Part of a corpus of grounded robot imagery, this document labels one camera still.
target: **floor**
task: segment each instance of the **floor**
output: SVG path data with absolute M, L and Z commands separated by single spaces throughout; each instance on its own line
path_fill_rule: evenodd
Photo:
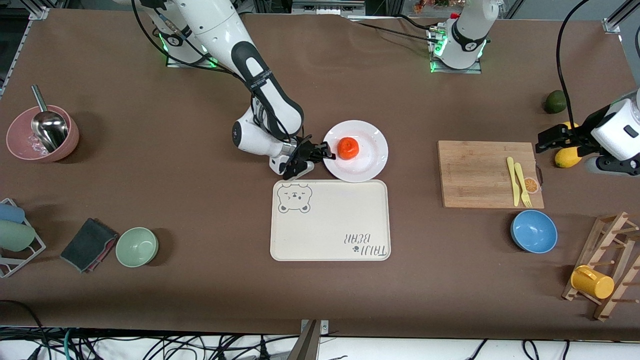
M 267 340 L 279 336 L 265 337 Z M 258 344 L 258 336 L 245 336 L 234 346 L 252 347 Z M 291 351 L 296 339 L 274 341 L 267 344 L 267 350 L 276 360 L 277 354 Z M 207 346 L 218 344 L 217 336 L 204 337 Z M 144 359 L 149 349 L 156 344 L 156 340 L 135 340 L 116 341 L 104 340 L 96 344 L 95 350 L 104 359 L 118 360 L 140 360 Z M 199 340 L 192 342 L 199 345 Z M 481 343 L 480 340 L 453 340 L 453 339 L 383 339 L 383 338 L 323 338 L 318 350 L 318 360 L 382 360 L 382 359 L 429 359 L 429 360 L 469 360 L 476 348 Z M 563 341 L 535 341 L 535 345 L 540 356 L 544 360 L 560 360 L 565 349 Z M 2 341 L 0 342 L 0 359 L 2 360 L 23 360 L 26 359 L 34 349 L 36 344 L 27 341 Z M 172 345 L 166 348 L 167 358 L 170 355 Z M 204 360 L 212 355 L 205 354 L 199 348 L 191 350 L 175 351 L 171 356 L 173 360 Z M 527 351 L 535 359 L 534 350 L 531 345 L 527 345 Z M 65 360 L 65 356 L 54 352 L 54 360 Z M 249 360 L 255 359 L 259 353 L 255 350 L 240 355 L 240 351 L 225 352 L 228 360 Z M 48 359 L 46 351 L 40 351 L 38 359 Z M 602 360 L 602 359 L 640 359 L 640 344 L 624 343 L 587 343 L 572 342 L 567 353 L 567 360 Z M 155 357 L 147 357 L 146 360 L 163 359 L 162 353 Z M 476 360 L 528 360 L 522 350 L 522 342 L 516 340 L 490 340 L 481 349 Z

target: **white robotic arm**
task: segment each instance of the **white robotic arm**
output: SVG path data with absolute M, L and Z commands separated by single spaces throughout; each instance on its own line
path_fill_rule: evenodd
M 120 5 L 131 5 L 131 0 L 113 0 L 114 2 Z M 160 36 L 163 39 L 164 44 L 166 45 L 166 51 L 170 56 L 174 58 L 180 59 L 187 64 L 197 64 L 203 60 L 202 55 L 196 52 L 191 46 L 189 46 L 185 40 L 183 40 L 180 36 L 176 35 L 158 16 L 158 13 L 171 19 L 175 24 L 176 28 L 180 30 L 182 34 L 186 37 L 186 40 L 191 42 L 197 49 L 202 48 L 202 44 L 193 34 L 193 31 L 187 25 L 186 20 L 180 14 L 178 10 L 178 6 L 175 3 L 165 3 L 166 10 L 157 9 L 158 13 L 154 11 L 152 8 L 144 7 L 140 4 L 140 0 L 136 0 L 136 4 L 143 10 L 151 20 L 154 22 L 154 25 L 158 28 L 160 32 Z
M 499 11 L 497 0 L 467 0 L 460 17 L 438 25 L 444 36 L 434 55 L 452 69 L 469 68 L 481 56 Z
M 310 136 L 297 136 L 304 123 L 302 108 L 284 93 L 229 0 L 139 1 L 161 32 L 170 30 L 199 54 L 188 37 L 193 34 L 199 45 L 243 80 L 252 99 L 232 128 L 239 149 L 269 156 L 269 166 L 284 179 L 296 179 L 323 158 L 335 158 L 326 143 L 314 145 Z M 183 33 L 181 22 L 190 34 Z
M 583 125 L 570 129 L 556 125 L 538 134 L 536 152 L 558 147 L 578 147 L 578 155 L 599 153 L 587 159 L 590 172 L 610 175 L 640 174 L 640 101 L 638 90 L 589 115 Z

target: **black cable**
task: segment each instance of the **black cable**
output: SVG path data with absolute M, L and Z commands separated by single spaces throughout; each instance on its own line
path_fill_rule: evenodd
M 509 17 L 509 19 L 513 19 L 513 17 L 518 13 L 518 11 L 520 11 L 520 7 L 522 7 L 522 4 L 524 4 L 524 0 L 520 1 L 520 3 L 517 4 L 517 7 L 515 9 L 511 9 L 509 11 L 511 13 L 511 16 Z
M 78 339 L 78 346 L 76 348 L 76 344 L 69 339 L 69 343 L 74 347 L 74 352 L 76 353 L 76 359 L 84 360 L 84 354 L 82 352 L 82 341 Z
M 166 339 L 166 338 L 168 338 L 168 336 L 163 336 L 163 337 L 162 337 L 162 339 L 160 339 L 160 341 L 158 341 L 158 342 L 157 342 L 153 347 L 151 347 L 151 348 L 149 349 L 149 351 L 147 351 L 147 353 L 142 357 L 142 360 L 146 360 L 146 359 L 147 359 L 147 356 L 149 356 L 149 354 L 151 354 L 151 351 L 153 351 L 153 350 L 156 348 L 156 346 L 160 345 L 161 343 L 164 343 L 164 341 L 165 341 L 165 339 Z
M 138 23 L 138 26 L 140 27 L 140 29 L 142 30 L 142 33 L 145 34 L 145 37 L 147 38 L 147 40 L 163 55 L 165 55 L 166 57 L 168 57 L 169 59 L 172 59 L 178 63 L 181 63 L 183 65 L 186 65 L 188 67 L 193 67 L 196 69 L 203 69 L 203 70 L 209 70 L 209 71 L 216 71 L 216 72 L 224 72 L 227 73 L 226 71 L 222 70 L 222 69 L 218 69 L 215 67 L 203 67 L 203 66 L 199 66 L 199 65 L 195 65 L 195 64 L 190 64 L 187 62 L 184 62 L 178 58 L 174 58 L 173 56 L 171 56 L 169 53 L 167 53 L 162 47 L 160 47 L 158 44 L 156 44 L 156 42 L 151 38 L 151 36 L 149 35 L 149 33 L 147 33 L 147 30 L 145 29 L 144 25 L 142 24 L 142 20 L 140 20 L 140 15 L 138 14 L 138 9 L 136 8 L 136 0 L 131 0 L 131 6 L 133 8 L 133 14 L 136 17 L 136 22 Z
M 566 89 L 566 84 L 564 83 L 564 77 L 562 75 L 562 67 L 560 66 L 560 45 L 562 43 L 562 35 L 564 33 L 564 28 L 569 22 L 569 19 L 571 19 L 571 16 L 573 15 L 573 13 L 575 13 L 582 5 L 586 4 L 587 2 L 589 2 L 589 0 L 582 0 L 580 3 L 578 3 L 578 5 L 576 5 L 573 9 L 571 9 L 569 14 L 564 18 L 564 21 L 562 21 L 562 25 L 560 25 L 560 31 L 558 32 L 558 41 L 556 44 L 556 66 L 558 70 L 558 78 L 560 79 L 560 85 L 562 86 L 564 98 L 566 99 L 566 110 L 567 110 L 567 113 L 569 114 L 569 124 L 571 125 L 572 133 L 575 133 L 575 123 L 573 121 L 573 111 L 571 109 L 571 100 L 569 99 L 569 93 Z M 578 139 L 578 142 L 580 144 L 587 146 L 587 144 L 585 144 L 581 138 L 579 138 L 578 136 L 576 136 L 576 138 Z
M 36 349 L 31 353 L 31 355 L 27 357 L 27 360 L 38 360 L 38 355 L 40 354 L 41 348 L 42 348 L 42 345 L 40 345 L 39 347 L 36 347 Z
M 260 104 L 261 108 L 260 111 L 258 112 L 258 114 L 255 113 L 255 108 L 253 107 L 253 98 L 255 97 L 255 94 L 252 93 L 252 98 L 251 98 L 251 112 L 253 113 L 253 123 L 258 126 L 258 127 L 262 127 L 260 126 L 260 124 L 263 122 L 263 114 L 264 112 L 268 112 L 269 115 L 271 115 L 274 119 L 276 119 L 276 122 L 278 123 L 278 126 L 280 126 L 282 128 L 282 132 L 285 133 L 287 135 L 287 141 L 281 140 L 282 142 L 286 142 L 286 143 L 291 143 L 291 134 L 289 134 L 288 130 L 286 127 L 284 127 L 284 125 L 282 124 L 282 122 L 280 121 L 280 119 L 278 119 L 278 117 L 276 117 L 276 115 L 270 111 L 269 109 L 267 109 L 264 105 L 262 105 L 262 103 Z M 270 129 L 267 129 L 266 127 L 264 128 L 264 131 L 273 136 L 274 138 L 277 139 L 277 137 L 271 132 Z
M 478 354 L 480 354 L 480 350 L 482 350 L 482 347 L 484 346 L 484 344 L 486 344 L 486 342 L 487 342 L 488 340 L 489 340 L 489 339 L 484 339 L 484 340 L 480 343 L 480 345 L 478 345 L 478 347 L 476 348 L 476 351 L 474 352 L 474 354 L 473 354 L 473 355 L 471 355 L 471 357 L 470 357 L 470 358 L 468 358 L 467 360 L 475 360 L 475 359 L 477 358 Z
M 33 318 L 33 321 L 36 323 L 36 325 L 38 326 L 38 329 L 40 329 L 40 332 L 42 333 L 42 345 L 45 346 L 49 351 L 49 360 L 51 360 L 52 359 L 51 347 L 49 347 L 49 341 L 47 340 L 47 335 L 45 334 L 44 329 L 42 328 L 42 322 L 40 322 L 40 319 L 36 316 L 33 310 L 31 310 L 31 308 L 27 306 L 27 304 L 24 304 L 22 302 L 15 301 L 15 300 L 0 300 L 0 302 L 6 302 L 8 304 L 18 305 L 21 308 L 25 309 L 29 313 L 29 315 L 31 315 L 31 317 Z
M 89 348 L 90 354 L 91 353 L 93 354 L 94 360 L 103 360 L 102 356 L 98 355 L 98 353 L 95 351 L 95 349 L 93 348 L 93 345 L 91 344 L 88 338 L 84 338 L 84 343 Z
M 200 343 L 202 344 L 202 360 L 206 360 L 207 359 L 207 349 L 206 346 L 204 345 L 204 340 L 202 339 L 202 336 L 199 336 L 200 338 Z
M 164 358 L 164 360 L 169 360 L 169 358 L 171 358 L 171 356 L 173 356 L 176 352 L 180 351 L 180 350 L 187 350 L 193 353 L 193 356 L 195 356 L 195 359 L 198 360 L 198 353 L 196 352 L 196 350 L 193 350 L 192 348 L 170 348 L 169 351 L 166 352 L 167 357 Z
M 562 360 L 566 360 L 566 355 L 567 355 L 567 353 L 569 353 L 569 345 L 571 345 L 571 341 L 569 341 L 569 340 L 565 340 L 564 342 L 566 342 L 566 346 L 564 347 L 564 352 L 562 354 Z
M 185 345 L 187 345 L 187 344 L 189 343 L 189 341 L 187 341 L 187 342 L 185 342 L 185 343 L 181 344 L 178 348 L 182 348 L 182 347 L 184 347 Z M 166 348 L 167 348 L 168 346 L 170 346 L 170 345 L 173 345 L 174 343 L 175 343 L 175 342 L 174 342 L 173 340 L 169 339 L 169 337 L 167 336 L 165 340 L 162 340 L 162 346 L 161 346 L 161 347 L 160 347 L 156 352 L 154 352 L 154 354 L 153 354 L 153 355 L 151 355 L 151 356 L 149 357 L 149 359 L 151 360 L 151 359 L 155 358 L 155 357 L 156 357 L 156 355 L 160 354 L 160 352 L 162 352 L 162 353 L 164 354 L 164 351 L 166 350 Z
M 42 345 L 42 343 L 41 343 L 41 342 L 38 342 L 38 341 L 36 341 L 36 340 L 25 340 L 25 341 L 30 341 L 30 342 L 32 342 L 32 343 L 36 343 L 36 344 L 38 344 L 38 345 Z M 65 355 L 65 352 L 64 352 L 64 351 L 62 351 L 62 350 L 60 350 L 60 349 L 57 349 L 56 347 L 49 347 L 48 349 L 49 349 L 49 350 L 53 350 L 53 351 L 55 351 L 55 352 L 57 352 L 57 353 L 60 353 L 62 356 L 64 356 L 64 355 Z
M 271 356 L 267 351 L 267 344 L 264 342 L 264 335 L 260 335 L 260 357 L 259 360 L 271 360 Z
M 387 29 L 387 28 L 381 28 L 379 26 L 369 25 L 369 24 L 365 24 L 363 22 L 356 22 L 356 23 L 360 24 L 362 26 L 367 26 L 368 28 L 374 28 L 374 29 L 378 29 L 378 30 L 382 30 L 382 31 L 388 31 L 389 33 L 394 33 L 394 34 L 398 34 L 398 35 L 402 35 L 402 36 L 406 36 L 406 37 L 410 37 L 410 38 L 416 38 L 416 39 L 424 40 L 424 41 L 427 41 L 427 42 L 438 42 L 438 40 L 436 40 L 434 38 L 419 37 L 417 35 L 411 35 L 411 34 L 407 34 L 407 33 L 402 33 L 400 31 L 391 30 L 391 29 Z
M 208 347 L 204 345 L 204 342 L 201 341 L 202 345 L 195 345 L 195 344 L 188 344 L 191 347 L 195 347 L 198 348 L 200 350 L 208 350 L 208 351 L 217 351 L 221 346 L 222 346 L 222 339 L 223 339 L 224 335 L 220 337 L 220 344 L 219 346 L 216 347 Z M 162 340 L 162 338 L 157 338 L 157 337 L 153 337 L 153 336 L 140 336 L 137 338 L 131 338 L 131 339 L 122 339 L 122 338 L 110 338 L 110 337 L 104 337 L 104 338 L 98 338 L 96 340 L 89 340 L 89 343 L 91 343 L 92 345 L 96 344 L 99 341 L 103 341 L 103 340 L 115 340 L 115 341 L 135 341 L 135 340 L 140 340 L 140 339 L 153 339 L 153 340 Z M 178 338 L 171 340 L 171 343 L 175 343 L 175 344 L 185 344 L 187 345 L 186 341 L 181 341 L 178 340 Z M 245 350 L 248 347 L 241 347 L 241 348 L 229 348 L 229 350 Z
M 401 13 L 397 13 L 397 14 L 393 15 L 393 17 L 400 17 L 400 18 L 402 18 L 404 20 L 407 20 L 411 25 L 415 26 L 416 28 L 423 29 L 423 30 L 428 30 L 431 26 L 438 25 L 437 22 L 435 24 L 431 24 L 431 25 L 420 25 L 417 22 L 413 21 L 413 19 L 411 19 L 409 16 L 403 15 Z
M 638 30 L 636 30 L 636 37 L 634 38 L 634 42 L 636 43 L 636 53 L 640 58 L 640 41 L 638 41 L 638 35 L 640 35 L 640 26 L 638 26 Z
M 162 13 L 160 13 L 158 11 L 158 9 L 154 9 L 154 11 L 156 12 L 156 15 L 158 15 L 158 17 L 161 20 L 169 20 L 169 21 L 171 21 L 170 19 L 167 19 Z M 200 55 L 202 58 L 206 59 L 208 62 L 213 64 L 215 67 L 220 68 L 223 72 L 226 72 L 227 74 L 233 75 L 238 80 L 244 82 L 236 73 L 232 72 L 231 70 L 229 70 L 228 68 L 226 68 L 222 64 L 219 64 L 219 63 L 213 61 L 212 59 L 210 59 L 210 57 L 208 57 L 206 54 L 201 52 L 197 47 L 195 47 L 195 45 L 193 45 L 193 43 L 191 41 L 189 41 L 189 39 L 187 39 L 187 37 L 184 36 L 184 34 L 180 33 L 180 34 L 176 34 L 176 35 L 181 36 L 182 39 L 184 40 L 184 42 L 187 43 L 187 45 L 190 46 L 190 48 L 192 48 L 198 55 Z
M 218 349 L 217 352 L 214 352 L 209 360 L 226 359 L 225 351 L 229 349 L 231 344 L 235 343 L 240 338 L 242 338 L 242 336 L 231 336 L 231 338 L 229 338 L 226 342 L 223 342 L 222 347 Z
M 530 343 L 531 346 L 533 347 L 533 352 L 536 355 L 535 359 L 533 357 L 531 357 L 531 355 L 529 355 L 529 351 L 527 350 L 527 343 Z M 524 351 L 524 354 L 530 360 L 540 360 L 540 356 L 538 355 L 538 348 L 536 347 L 536 344 L 533 343 L 533 340 L 522 340 L 522 351 Z
M 67 329 L 67 332 L 71 334 L 72 330 L 73 329 Z M 76 360 L 84 360 L 84 356 L 82 354 L 82 347 L 80 347 L 80 351 L 78 352 L 78 348 L 76 347 L 76 344 L 73 342 L 73 339 L 70 336 L 67 341 L 67 347 L 74 352 L 74 354 L 76 355 Z
M 185 345 L 189 345 L 189 342 L 191 342 L 191 341 L 193 341 L 193 340 L 195 340 L 195 339 L 197 339 L 197 338 L 198 338 L 198 336 L 194 336 L 194 337 L 192 337 L 191 339 L 187 340 L 187 343 L 186 343 L 186 344 L 181 344 L 181 345 L 180 345 L 179 347 L 177 347 L 177 348 L 169 349 L 169 351 L 173 350 L 173 352 L 172 352 L 172 354 L 171 354 L 171 355 L 168 355 L 168 356 L 166 356 L 166 357 L 163 357 L 163 358 L 164 358 L 164 360 L 169 360 L 169 359 L 171 359 L 171 356 L 173 356 L 176 352 L 178 352 L 178 350 L 191 350 L 191 351 L 193 351 L 193 353 L 194 353 L 194 354 L 196 354 L 196 360 L 197 360 L 197 359 L 198 359 L 198 354 L 196 353 L 196 350 L 193 350 L 192 348 L 183 348 Z
M 293 339 L 293 338 L 298 338 L 298 335 L 292 335 L 292 336 L 283 336 L 281 338 L 277 338 L 277 339 L 271 339 L 271 340 L 266 340 L 264 343 L 270 343 L 272 341 L 278 341 L 278 340 L 284 340 L 284 339 Z M 251 350 L 255 350 L 257 347 L 259 347 L 260 344 L 255 345 L 254 347 L 250 347 L 248 349 L 246 349 L 245 351 L 241 352 L 240 354 L 236 355 L 232 360 L 238 360 L 242 355 L 245 355 L 247 352 L 251 351 Z

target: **tomato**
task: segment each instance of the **tomato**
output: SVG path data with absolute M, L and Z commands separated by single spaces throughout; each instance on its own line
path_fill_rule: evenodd
M 358 142 L 354 138 L 342 138 L 338 143 L 338 156 L 344 160 L 350 160 L 356 157 L 360 152 Z

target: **wooden cutting board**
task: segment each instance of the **wooden cutting board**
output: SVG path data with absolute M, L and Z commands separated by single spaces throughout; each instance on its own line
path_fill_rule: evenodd
M 507 167 L 508 156 L 521 164 L 525 178 L 532 177 L 540 181 L 531 143 L 439 141 L 438 159 L 444 207 L 515 209 Z M 542 191 L 529 196 L 534 209 L 545 208 Z M 522 200 L 517 208 L 525 208 Z

